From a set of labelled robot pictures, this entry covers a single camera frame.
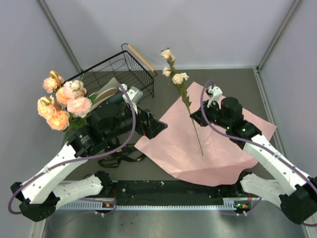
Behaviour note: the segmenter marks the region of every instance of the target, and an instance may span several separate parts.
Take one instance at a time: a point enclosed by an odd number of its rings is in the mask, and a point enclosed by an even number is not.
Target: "shiny metal surface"
[[[56,211],[52,227],[60,229],[82,211]],[[263,201],[247,217],[218,211],[116,211],[102,218],[79,216],[59,233],[46,223],[42,238],[306,238],[302,226],[287,220],[274,205]]]

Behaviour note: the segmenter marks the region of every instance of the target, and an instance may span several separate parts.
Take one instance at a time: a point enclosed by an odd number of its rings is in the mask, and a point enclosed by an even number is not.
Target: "pink paper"
[[[187,90],[192,101],[191,112],[200,107],[202,89],[201,85],[193,83]],[[246,109],[243,109],[243,114],[267,139],[271,139],[276,130],[275,125]],[[204,151],[202,156],[192,120],[181,98],[160,120],[167,123],[168,128],[151,140],[143,136],[135,147],[177,179],[207,186],[234,184],[244,169],[257,164],[256,159],[241,150],[229,138],[219,135],[209,126],[200,127],[195,122]]]

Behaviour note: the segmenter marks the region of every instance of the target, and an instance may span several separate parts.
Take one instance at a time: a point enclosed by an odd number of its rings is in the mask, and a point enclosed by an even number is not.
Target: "white ruler strip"
[[[73,201],[60,207],[59,210],[112,210],[112,208],[103,207],[101,202],[90,201]],[[172,211],[198,211],[198,210],[218,210],[218,211],[232,211],[236,210],[234,201],[224,200],[223,205],[195,205],[195,206],[118,206],[117,210],[131,211],[131,210],[172,210]]]

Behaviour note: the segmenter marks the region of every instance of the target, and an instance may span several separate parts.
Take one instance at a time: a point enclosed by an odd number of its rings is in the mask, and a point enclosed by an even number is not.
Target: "flower bouquet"
[[[53,130],[66,131],[65,139],[72,131],[87,125],[91,106],[97,94],[87,97],[87,90],[79,80],[68,81],[56,72],[51,71],[43,88],[54,96],[44,96],[38,100],[38,113]]]
[[[174,67],[175,55],[172,54],[172,52],[169,48],[161,51],[161,56],[163,56],[163,58],[169,64],[169,67],[165,67],[163,69],[163,75],[172,79],[172,82],[174,83],[180,96],[182,97],[182,101],[185,104],[185,106],[188,110],[188,113],[190,115],[191,112],[190,112],[189,107],[191,105],[191,101],[189,100],[189,96],[187,95],[187,85],[186,85],[186,81],[188,80],[189,76],[186,73],[180,73],[175,69],[175,67]],[[202,148],[202,145],[200,143],[200,139],[199,139],[199,136],[198,136],[196,126],[195,126],[193,119],[192,119],[192,123],[193,123],[194,129],[195,129],[195,133],[196,133],[196,136],[198,139],[198,143],[199,143],[202,155],[204,155],[203,148]]]

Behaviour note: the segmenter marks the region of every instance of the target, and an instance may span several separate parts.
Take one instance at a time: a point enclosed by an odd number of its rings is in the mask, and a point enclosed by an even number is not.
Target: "robotic arm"
[[[133,107],[136,110],[135,131],[138,134],[152,139],[167,128],[165,123],[154,119],[149,110],[142,110],[136,104]],[[107,145],[112,139],[131,130],[132,112],[128,104],[122,114],[117,104],[103,102],[92,111],[87,121],[88,125],[76,130],[59,153],[36,175],[44,174],[25,186],[16,196],[21,201],[19,208],[24,216],[35,222],[41,221],[68,202],[86,196],[108,194],[111,190],[112,181],[105,172],[97,172],[81,181],[62,183],[74,169],[87,160],[66,162],[109,150]],[[49,170],[59,163],[65,164]],[[14,183],[11,186],[12,192],[15,193],[26,182]]]
[[[203,108],[208,121],[226,129],[230,140],[256,158],[276,179],[265,180],[250,174],[240,181],[243,190],[275,204],[296,224],[303,223],[317,212],[317,195],[307,183],[310,181],[317,187],[317,177],[312,178],[296,168],[268,142],[255,125],[244,120],[242,105],[236,98],[222,99],[220,107],[217,102],[222,95],[220,88],[211,86],[206,92],[210,100],[204,101]],[[192,113],[191,118],[200,126],[208,125],[201,109]]]

